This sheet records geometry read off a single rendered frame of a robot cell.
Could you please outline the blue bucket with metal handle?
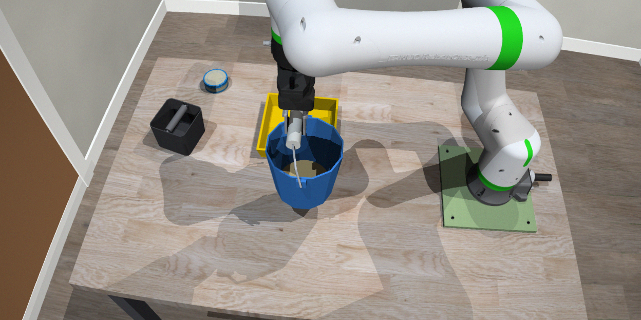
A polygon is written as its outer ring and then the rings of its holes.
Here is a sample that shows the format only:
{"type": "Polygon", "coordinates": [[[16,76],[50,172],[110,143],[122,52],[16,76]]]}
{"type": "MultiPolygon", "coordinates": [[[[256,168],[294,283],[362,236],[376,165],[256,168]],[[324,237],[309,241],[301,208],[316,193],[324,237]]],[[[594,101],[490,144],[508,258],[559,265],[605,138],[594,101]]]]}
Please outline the blue bucket with metal handle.
{"type": "Polygon", "coordinates": [[[265,153],[281,200],[293,208],[311,209],[332,192],[344,141],[334,126],[312,116],[304,136],[302,121],[303,111],[291,110],[287,134],[280,122],[267,135],[265,153]]]}

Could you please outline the yellow shallow tray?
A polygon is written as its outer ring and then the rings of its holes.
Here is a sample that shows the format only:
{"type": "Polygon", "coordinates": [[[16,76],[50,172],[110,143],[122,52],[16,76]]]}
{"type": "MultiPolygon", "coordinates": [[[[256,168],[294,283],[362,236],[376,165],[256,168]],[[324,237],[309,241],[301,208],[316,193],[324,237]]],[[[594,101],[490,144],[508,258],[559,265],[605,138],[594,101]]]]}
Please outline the yellow shallow tray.
{"type": "MultiPolygon", "coordinates": [[[[282,109],[277,105],[278,93],[267,93],[265,110],[263,113],[261,129],[256,150],[261,157],[266,157],[265,148],[267,135],[280,123],[284,121],[282,109]]],[[[320,118],[322,121],[331,124],[336,128],[337,124],[338,99],[336,98],[314,98],[314,109],[308,113],[309,116],[320,118]]]]}

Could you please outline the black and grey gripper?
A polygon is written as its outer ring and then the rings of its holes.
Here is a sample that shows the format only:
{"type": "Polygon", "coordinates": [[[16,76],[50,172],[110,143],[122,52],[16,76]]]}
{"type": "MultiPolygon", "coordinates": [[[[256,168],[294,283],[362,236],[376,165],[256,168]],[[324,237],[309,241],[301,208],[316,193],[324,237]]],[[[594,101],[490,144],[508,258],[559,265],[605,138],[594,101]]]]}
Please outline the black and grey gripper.
{"type": "Polygon", "coordinates": [[[273,37],[271,40],[264,40],[263,45],[271,47],[271,54],[278,63],[277,101],[278,108],[283,109],[285,134],[289,128],[289,110],[299,110],[303,111],[302,135],[306,136],[308,113],[314,109],[315,77],[306,76],[294,69],[286,59],[284,48],[273,37]]]}

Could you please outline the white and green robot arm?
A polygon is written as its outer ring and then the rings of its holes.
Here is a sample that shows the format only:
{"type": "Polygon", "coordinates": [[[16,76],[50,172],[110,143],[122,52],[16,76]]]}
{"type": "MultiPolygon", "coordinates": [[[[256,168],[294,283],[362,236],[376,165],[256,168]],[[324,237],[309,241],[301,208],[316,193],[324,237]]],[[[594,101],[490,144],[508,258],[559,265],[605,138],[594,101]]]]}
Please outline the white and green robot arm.
{"type": "Polygon", "coordinates": [[[481,203],[525,201],[534,181],[552,181],[552,174],[529,170],[540,136],[505,86],[505,70],[542,69],[560,54],[560,23],[538,1],[461,0],[462,9],[419,12],[345,9],[334,0],[265,1],[273,39],[307,76],[466,68],[462,109],[484,146],[467,187],[481,203]]]}

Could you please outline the round tin with cream lid and blue rim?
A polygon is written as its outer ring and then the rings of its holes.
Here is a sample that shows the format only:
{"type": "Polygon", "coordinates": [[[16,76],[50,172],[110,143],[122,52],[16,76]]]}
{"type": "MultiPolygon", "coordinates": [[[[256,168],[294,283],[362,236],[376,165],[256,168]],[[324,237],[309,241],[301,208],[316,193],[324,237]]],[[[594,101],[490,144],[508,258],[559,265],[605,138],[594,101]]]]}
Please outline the round tin with cream lid and blue rim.
{"type": "Polygon", "coordinates": [[[213,69],[208,71],[204,77],[203,82],[205,88],[210,93],[222,93],[228,88],[228,75],[224,70],[213,69]]]}

